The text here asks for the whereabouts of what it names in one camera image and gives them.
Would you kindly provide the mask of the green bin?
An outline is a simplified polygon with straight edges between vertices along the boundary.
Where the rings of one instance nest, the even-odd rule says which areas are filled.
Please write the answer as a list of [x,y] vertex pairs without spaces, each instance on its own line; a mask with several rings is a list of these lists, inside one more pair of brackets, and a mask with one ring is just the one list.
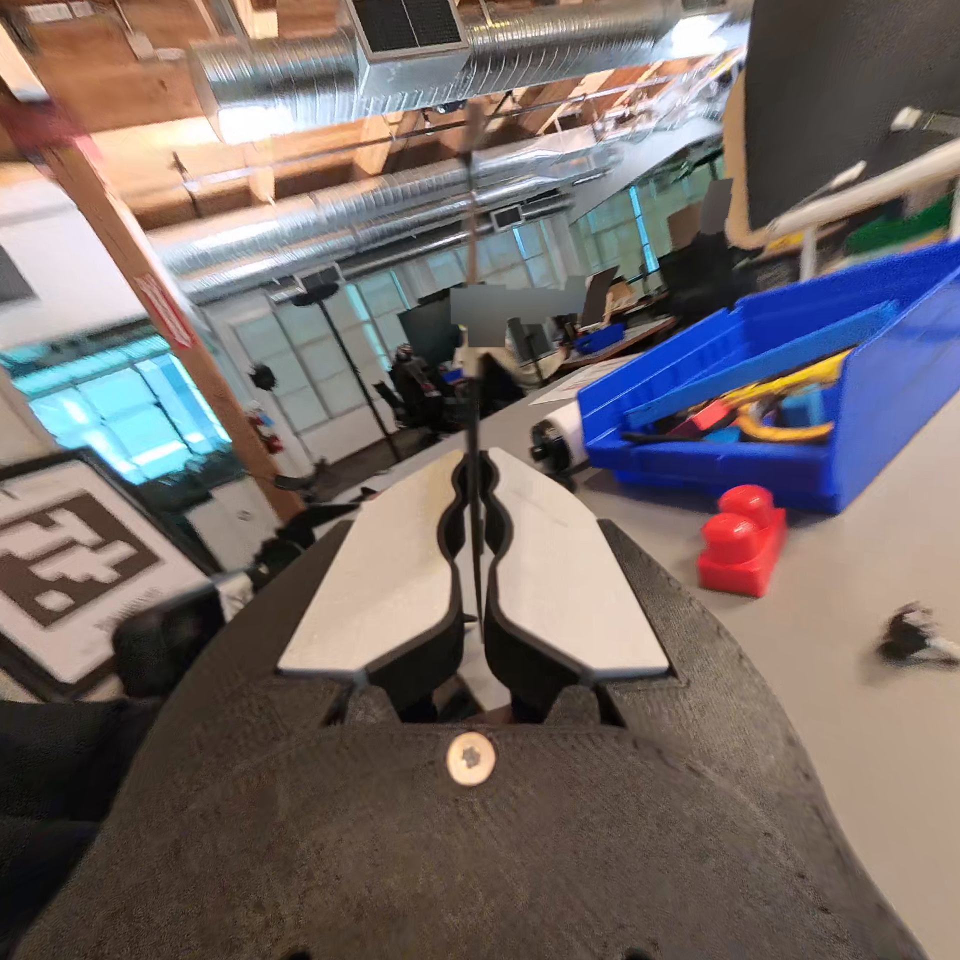
[[846,236],[843,250],[849,257],[863,256],[890,247],[946,239],[953,215],[953,195],[944,195],[930,206],[905,217],[879,217]]

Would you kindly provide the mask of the black pole stand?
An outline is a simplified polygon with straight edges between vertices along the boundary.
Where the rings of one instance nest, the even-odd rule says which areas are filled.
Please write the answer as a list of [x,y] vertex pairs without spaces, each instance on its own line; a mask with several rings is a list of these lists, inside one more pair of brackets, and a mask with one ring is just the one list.
[[390,433],[383,417],[379,413],[377,403],[372,397],[368,385],[354,360],[354,355],[347,348],[342,334],[331,317],[327,306],[327,301],[339,292],[342,280],[342,272],[335,262],[330,262],[318,267],[312,273],[306,273],[296,278],[297,290],[291,296],[290,303],[300,309],[308,307],[318,308],[329,333],[333,337],[337,348],[342,354],[342,358],[346,362],[356,386],[361,392],[369,414],[371,414],[382,439],[386,442],[388,450],[390,450],[393,462],[399,464],[402,462],[402,455],[393,439],[393,434]]

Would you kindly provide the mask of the light blue plastic divider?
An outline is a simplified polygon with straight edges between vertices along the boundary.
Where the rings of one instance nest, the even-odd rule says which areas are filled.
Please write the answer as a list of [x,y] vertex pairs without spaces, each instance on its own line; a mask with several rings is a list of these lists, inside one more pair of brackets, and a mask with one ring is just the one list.
[[658,398],[630,408],[623,415],[622,425],[627,431],[642,432],[655,422],[691,407],[841,354],[882,330],[896,318],[898,310],[896,301],[883,301],[798,338],[750,355],[719,371],[669,390]]

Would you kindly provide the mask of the silver ventilation duct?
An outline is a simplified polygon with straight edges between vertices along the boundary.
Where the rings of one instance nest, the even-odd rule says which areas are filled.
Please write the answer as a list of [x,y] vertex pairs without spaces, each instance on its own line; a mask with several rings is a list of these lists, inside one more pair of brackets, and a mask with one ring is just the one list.
[[603,177],[623,150],[588,129],[320,189],[149,233],[153,251],[195,304],[248,292],[357,257],[399,238],[515,206]]

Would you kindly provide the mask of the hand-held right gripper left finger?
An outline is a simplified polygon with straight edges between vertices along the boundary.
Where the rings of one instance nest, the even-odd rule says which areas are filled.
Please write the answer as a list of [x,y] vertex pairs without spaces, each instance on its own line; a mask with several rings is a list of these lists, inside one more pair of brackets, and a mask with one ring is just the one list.
[[464,461],[444,454],[362,507],[279,657],[280,674],[377,687],[410,710],[457,672]]

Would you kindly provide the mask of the silver duct with vent boxes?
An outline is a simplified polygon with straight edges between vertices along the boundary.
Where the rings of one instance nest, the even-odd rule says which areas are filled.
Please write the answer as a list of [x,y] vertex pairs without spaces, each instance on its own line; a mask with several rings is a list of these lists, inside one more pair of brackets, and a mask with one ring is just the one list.
[[502,9],[343,2],[327,36],[209,43],[188,54],[228,144],[460,104],[745,42],[753,2],[586,2]]

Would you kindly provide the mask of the white roll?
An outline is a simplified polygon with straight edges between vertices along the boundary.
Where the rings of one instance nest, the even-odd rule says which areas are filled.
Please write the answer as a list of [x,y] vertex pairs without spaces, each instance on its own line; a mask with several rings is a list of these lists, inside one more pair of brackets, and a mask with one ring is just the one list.
[[554,477],[568,476],[580,470],[589,462],[589,455],[585,447],[582,415],[578,401],[574,400],[559,406],[539,419],[538,422],[544,419],[553,421],[563,430],[574,456],[573,467],[570,471],[567,474]]

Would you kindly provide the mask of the small black device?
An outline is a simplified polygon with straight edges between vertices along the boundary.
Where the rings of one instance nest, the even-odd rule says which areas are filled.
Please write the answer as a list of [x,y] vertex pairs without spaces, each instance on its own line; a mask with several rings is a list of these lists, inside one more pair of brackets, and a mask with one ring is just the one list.
[[532,426],[530,456],[537,468],[550,476],[567,474],[573,468],[567,435],[552,419],[542,419]]

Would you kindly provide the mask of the white paper sheet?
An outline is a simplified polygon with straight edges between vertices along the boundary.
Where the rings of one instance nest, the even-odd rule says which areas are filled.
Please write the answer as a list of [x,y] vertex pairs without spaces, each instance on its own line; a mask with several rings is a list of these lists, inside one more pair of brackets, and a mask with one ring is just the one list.
[[527,401],[533,406],[574,402],[583,389],[640,358],[640,354],[618,356],[579,367],[561,378],[555,385],[532,393]]

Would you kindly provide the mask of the black panel with wooden rim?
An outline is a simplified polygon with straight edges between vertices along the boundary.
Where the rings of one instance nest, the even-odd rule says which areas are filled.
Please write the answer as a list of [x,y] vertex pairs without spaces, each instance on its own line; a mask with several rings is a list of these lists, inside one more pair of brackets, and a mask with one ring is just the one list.
[[756,1],[724,114],[726,237],[758,249],[794,210],[958,138],[957,1]]

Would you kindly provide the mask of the red plastic piece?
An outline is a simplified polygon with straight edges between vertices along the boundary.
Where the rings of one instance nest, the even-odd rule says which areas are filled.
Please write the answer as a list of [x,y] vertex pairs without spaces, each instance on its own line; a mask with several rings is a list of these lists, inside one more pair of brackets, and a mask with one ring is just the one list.
[[667,437],[680,440],[701,440],[716,430],[730,426],[737,418],[737,410],[722,399],[688,412]]

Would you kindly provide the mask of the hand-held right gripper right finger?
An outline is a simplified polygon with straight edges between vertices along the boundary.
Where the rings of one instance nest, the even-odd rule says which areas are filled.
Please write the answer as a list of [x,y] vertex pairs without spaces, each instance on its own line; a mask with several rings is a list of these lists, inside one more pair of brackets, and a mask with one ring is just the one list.
[[506,450],[486,478],[484,650],[521,713],[546,717],[568,688],[661,680],[669,658],[598,518]]

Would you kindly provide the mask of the large blue storage bin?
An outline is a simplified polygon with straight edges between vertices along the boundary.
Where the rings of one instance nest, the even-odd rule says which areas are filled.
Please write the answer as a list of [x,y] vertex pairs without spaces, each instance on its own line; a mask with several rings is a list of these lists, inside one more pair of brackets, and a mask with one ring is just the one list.
[[[839,514],[958,393],[958,276],[953,242],[745,296],[579,392],[587,458],[624,484],[705,496],[753,484],[778,506]],[[895,318],[823,389],[825,440],[622,438],[629,409],[887,301]]]

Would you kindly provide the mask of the thin dark rod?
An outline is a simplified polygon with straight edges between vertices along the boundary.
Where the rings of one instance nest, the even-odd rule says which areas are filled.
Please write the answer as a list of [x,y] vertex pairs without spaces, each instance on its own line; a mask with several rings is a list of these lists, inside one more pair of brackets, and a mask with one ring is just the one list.
[[[474,151],[482,142],[485,131],[485,113],[483,103],[469,100],[465,105],[465,122],[462,146],[459,153],[465,172],[469,200],[465,216],[466,231],[466,285],[474,285],[478,278],[477,257],[477,219],[478,200],[475,198]],[[466,374],[466,491],[469,520],[471,568],[476,604],[476,626],[483,630],[484,587],[481,557],[484,550],[483,516],[479,482],[481,478],[481,459],[479,448],[479,361],[471,347],[463,354],[463,371]]]

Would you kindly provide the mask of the red fire extinguisher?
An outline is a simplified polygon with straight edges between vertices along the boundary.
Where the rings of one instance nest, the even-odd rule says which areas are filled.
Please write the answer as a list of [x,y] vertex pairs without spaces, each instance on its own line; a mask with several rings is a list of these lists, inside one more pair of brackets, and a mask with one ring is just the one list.
[[274,420],[257,404],[247,405],[246,420],[270,456],[284,453],[285,445]]

